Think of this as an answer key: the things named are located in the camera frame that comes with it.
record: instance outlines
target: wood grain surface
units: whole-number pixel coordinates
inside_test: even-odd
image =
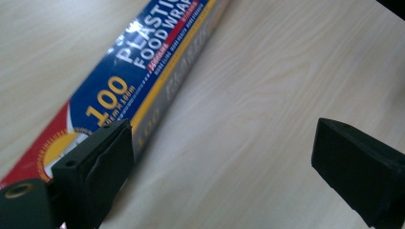
[[[0,176],[147,0],[0,1]],[[374,0],[231,1],[101,228],[362,229],[319,117],[405,152],[405,22]]]

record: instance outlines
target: box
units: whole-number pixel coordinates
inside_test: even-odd
[[[0,182],[41,177],[88,135],[128,118],[135,158],[174,98],[227,0],[151,0]]]

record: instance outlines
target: cardboard box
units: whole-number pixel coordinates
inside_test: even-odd
[[[106,123],[131,120],[138,157],[217,25],[227,0],[151,0],[40,134],[0,188],[51,167]]]

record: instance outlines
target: yellow stripe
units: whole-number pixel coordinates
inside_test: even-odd
[[[158,96],[161,88],[166,83],[170,73],[173,72],[173,69],[176,67],[176,64],[179,62],[180,57],[182,56],[185,49],[190,44],[190,42],[191,42],[192,38],[195,36],[196,32],[200,29],[200,26],[205,21],[206,16],[211,11],[211,9],[214,6],[215,2],[216,2],[216,0],[208,1],[207,5],[205,6],[204,10],[200,14],[199,18],[196,20],[193,27],[190,29],[188,34],[182,40],[182,42],[179,45],[178,49],[176,50],[176,52],[174,53],[174,55],[170,59],[169,63],[166,65],[166,67],[162,71],[162,73],[161,73],[160,77],[158,78],[158,80],[155,82],[155,85],[152,87],[149,94],[143,100],[143,102],[140,105],[138,111],[135,113],[134,117],[131,120],[131,126],[133,128],[132,129],[133,132],[137,129],[140,121],[143,119],[143,117],[146,115],[147,111],[152,106],[153,101],[155,101],[155,99]]]

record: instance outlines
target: table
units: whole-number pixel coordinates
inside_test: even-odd
[[[0,176],[146,0],[0,3]],[[319,117],[405,152],[405,22],[374,0],[231,2],[101,228],[368,228]]]

